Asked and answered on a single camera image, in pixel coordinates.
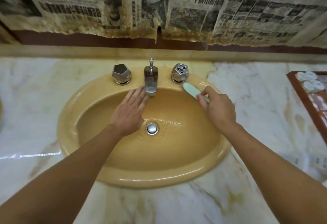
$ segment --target oval sink basin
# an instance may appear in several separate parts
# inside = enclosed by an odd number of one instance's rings
[[[144,84],[144,68],[132,68],[131,82],[117,85],[110,75],[79,89],[62,110],[58,140],[70,154],[98,134],[127,92]],[[159,187],[199,176],[228,153],[230,143],[206,119],[198,101],[159,68],[158,88],[142,117],[142,127],[124,137],[101,169],[98,180],[128,187]],[[210,85],[190,75],[199,90]],[[149,124],[154,130],[147,129]]]

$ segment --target forearm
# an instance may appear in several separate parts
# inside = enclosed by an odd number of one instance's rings
[[[326,223],[327,189],[239,125],[223,129],[280,223]]]
[[[7,223],[73,223],[121,136],[107,127],[0,207]]]

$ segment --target left hand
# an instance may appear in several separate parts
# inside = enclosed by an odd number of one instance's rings
[[[149,98],[145,94],[144,86],[137,90],[131,89],[113,112],[109,125],[122,137],[138,131],[143,123],[142,113]]]

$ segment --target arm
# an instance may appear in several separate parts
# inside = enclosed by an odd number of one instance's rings
[[[1,223],[73,223],[115,145],[141,127],[148,100],[143,87],[130,90],[103,131],[0,206]]]
[[[209,104],[203,98],[206,94]],[[327,223],[327,188],[236,123],[235,106],[227,95],[206,87],[198,100],[210,122],[239,154],[280,223]]]

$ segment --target wooden tray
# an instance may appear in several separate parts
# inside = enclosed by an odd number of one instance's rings
[[[295,71],[289,72],[287,77],[327,144],[327,92],[323,90],[317,93],[307,93],[302,87],[302,83],[297,79],[297,73]],[[314,73],[318,75],[317,80],[322,82],[327,89],[327,72]]]

